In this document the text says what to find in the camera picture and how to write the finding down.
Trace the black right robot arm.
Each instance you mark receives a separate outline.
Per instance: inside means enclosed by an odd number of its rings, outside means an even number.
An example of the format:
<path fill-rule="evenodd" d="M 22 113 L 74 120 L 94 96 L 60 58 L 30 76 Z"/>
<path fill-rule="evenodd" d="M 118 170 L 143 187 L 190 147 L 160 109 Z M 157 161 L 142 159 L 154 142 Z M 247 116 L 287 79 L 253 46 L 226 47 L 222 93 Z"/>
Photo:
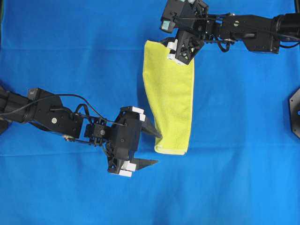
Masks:
<path fill-rule="evenodd" d="M 277 54 L 280 48 L 300 44 L 300 2 L 294 3 L 295 13 L 269 19 L 233 13 L 214 15 L 202 0 L 169 0 L 160 29 L 166 33 L 178 31 L 161 44 L 170 50 L 168 59 L 179 65 L 188 65 L 205 44 L 217 44 L 226 53 L 231 45 L 242 41 L 250 52 Z"/>

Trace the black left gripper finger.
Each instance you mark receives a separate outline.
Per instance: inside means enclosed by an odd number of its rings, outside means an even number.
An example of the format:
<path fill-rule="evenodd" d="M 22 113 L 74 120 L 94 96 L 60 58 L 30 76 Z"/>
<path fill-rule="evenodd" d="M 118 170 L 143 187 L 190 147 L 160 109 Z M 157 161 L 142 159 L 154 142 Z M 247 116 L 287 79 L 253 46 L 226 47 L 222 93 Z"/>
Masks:
<path fill-rule="evenodd" d="M 131 160 L 131 163 L 136 165 L 135 168 L 136 171 L 141 170 L 147 166 L 154 165 L 157 162 L 158 162 L 157 160 L 140 159 L 140 158 L 133 158 Z"/>
<path fill-rule="evenodd" d="M 142 131 L 149 135 L 155 136 L 156 138 L 162 138 L 162 135 L 156 130 L 154 124 L 148 117 L 145 117 L 144 121 L 142 122 Z"/>

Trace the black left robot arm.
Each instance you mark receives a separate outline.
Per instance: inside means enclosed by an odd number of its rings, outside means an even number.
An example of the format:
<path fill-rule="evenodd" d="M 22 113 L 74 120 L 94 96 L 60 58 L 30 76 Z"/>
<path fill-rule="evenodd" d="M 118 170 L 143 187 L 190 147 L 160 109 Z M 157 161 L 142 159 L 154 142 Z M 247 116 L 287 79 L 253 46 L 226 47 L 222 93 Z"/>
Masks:
<path fill-rule="evenodd" d="M 84 132 L 89 139 L 86 143 L 102 147 L 109 173 L 131 177 L 133 172 L 157 163 L 156 160 L 135 158 L 141 132 L 162 138 L 143 109 L 122 107 L 109 126 L 110 120 L 101 115 L 90 115 L 92 106 L 88 101 L 71 111 L 63 105 L 61 97 L 61 94 L 40 88 L 30 89 L 27 97 L 1 88 L 0 131 L 6 131 L 10 122 L 29 123 L 40 130 L 59 134 L 68 142 L 80 143 L 83 121 L 88 120 Z"/>

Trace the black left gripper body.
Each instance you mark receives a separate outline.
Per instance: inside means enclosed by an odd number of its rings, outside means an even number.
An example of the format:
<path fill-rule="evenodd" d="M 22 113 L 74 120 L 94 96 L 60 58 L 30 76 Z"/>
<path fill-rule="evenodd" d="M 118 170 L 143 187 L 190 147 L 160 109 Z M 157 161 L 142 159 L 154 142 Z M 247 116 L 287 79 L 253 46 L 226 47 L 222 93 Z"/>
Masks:
<path fill-rule="evenodd" d="M 111 126 L 109 142 L 105 145 L 109 173 L 131 177 L 137 170 L 137 163 L 133 160 L 145 118 L 141 108 L 126 106 L 120 109 Z"/>

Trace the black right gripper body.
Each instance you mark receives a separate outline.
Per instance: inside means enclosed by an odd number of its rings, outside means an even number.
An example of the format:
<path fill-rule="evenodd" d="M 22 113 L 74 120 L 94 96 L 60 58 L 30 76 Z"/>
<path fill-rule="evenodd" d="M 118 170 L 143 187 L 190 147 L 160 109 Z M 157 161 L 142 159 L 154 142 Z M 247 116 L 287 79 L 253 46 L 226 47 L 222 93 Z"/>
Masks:
<path fill-rule="evenodd" d="M 194 16 L 176 19 L 177 34 L 175 38 L 167 40 L 167 47 L 171 49 L 170 59 L 178 64 L 188 65 L 209 39 L 209 6 L 202 0 L 195 0 Z"/>

